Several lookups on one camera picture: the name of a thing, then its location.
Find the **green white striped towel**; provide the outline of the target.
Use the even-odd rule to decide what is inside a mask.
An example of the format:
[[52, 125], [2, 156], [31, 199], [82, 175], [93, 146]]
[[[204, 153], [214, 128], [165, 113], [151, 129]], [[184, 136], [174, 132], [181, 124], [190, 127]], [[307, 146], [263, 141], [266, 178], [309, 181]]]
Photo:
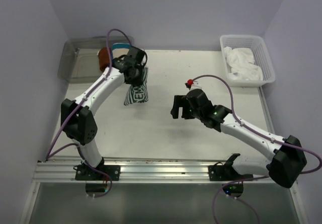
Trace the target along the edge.
[[123, 102], [124, 106], [129, 106], [134, 103], [146, 103], [148, 102], [148, 91], [147, 91], [147, 79], [148, 79], [148, 67], [143, 69], [142, 75], [142, 85], [140, 86], [130, 86], [125, 100]]

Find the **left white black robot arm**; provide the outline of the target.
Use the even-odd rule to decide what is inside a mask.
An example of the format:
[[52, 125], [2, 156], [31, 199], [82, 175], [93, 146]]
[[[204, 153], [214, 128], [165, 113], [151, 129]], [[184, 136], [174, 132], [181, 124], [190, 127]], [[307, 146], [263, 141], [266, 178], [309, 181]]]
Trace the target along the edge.
[[95, 114], [102, 103], [120, 86], [129, 85], [124, 105], [148, 101], [147, 54], [145, 51], [126, 45], [127, 53], [113, 57], [102, 75], [74, 100], [65, 99], [61, 104], [61, 130], [80, 148], [87, 174], [93, 180], [104, 176], [101, 165], [103, 157], [95, 142], [98, 131]]

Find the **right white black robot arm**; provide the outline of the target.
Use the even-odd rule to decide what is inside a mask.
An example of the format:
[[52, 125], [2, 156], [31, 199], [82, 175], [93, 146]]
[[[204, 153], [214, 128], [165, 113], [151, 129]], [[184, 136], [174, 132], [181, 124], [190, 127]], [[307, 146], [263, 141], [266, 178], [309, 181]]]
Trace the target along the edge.
[[234, 117], [231, 109], [214, 105], [201, 89], [190, 90], [186, 95], [175, 95], [171, 109], [174, 119], [182, 111], [184, 119], [198, 119], [206, 127], [230, 135], [262, 154], [253, 159], [234, 154], [224, 164], [226, 178], [253, 175], [269, 176], [278, 185], [290, 188], [307, 164], [299, 139], [283, 138]]

